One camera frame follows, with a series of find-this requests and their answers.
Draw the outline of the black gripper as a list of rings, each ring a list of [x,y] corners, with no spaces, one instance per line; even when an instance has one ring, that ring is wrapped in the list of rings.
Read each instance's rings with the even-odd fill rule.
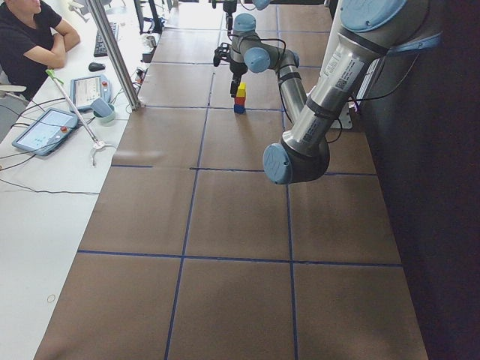
[[[227,34],[233,34],[233,13],[236,12],[236,0],[223,0],[223,11],[226,12]]]
[[[239,58],[239,53],[233,49],[233,46],[225,42],[222,42],[214,50],[213,65],[218,67],[221,62],[229,64],[229,69],[232,72],[229,93],[231,98],[235,98],[241,84],[241,76],[246,74],[246,65]]]

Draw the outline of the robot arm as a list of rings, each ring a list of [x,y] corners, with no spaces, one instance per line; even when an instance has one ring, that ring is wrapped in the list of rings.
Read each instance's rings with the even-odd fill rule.
[[[309,182],[329,166],[326,133],[341,114],[371,63],[384,56],[417,53],[435,47],[442,34],[444,1],[339,1],[326,55],[316,85],[306,92],[298,72],[299,57],[285,46],[267,44],[256,33],[249,13],[236,15],[236,1],[224,1],[229,44],[214,52],[214,65],[229,63],[230,94],[236,95],[248,71],[277,75],[283,107],[292,128],[266,147],[262,163],[275,184]]]
[[[221,1],[222,9],[226,13],[226,29],[228,35],[233,35],[238,32],[252,32],[256,29],[257,21],[253,15],[249,13],[241,13],[234,17],[233,14],[237,10],[237,5],[241,5],[246,11],[264,10],[270,1],[253,0],[252,7],[247,7],[244,1],[226,0]]]

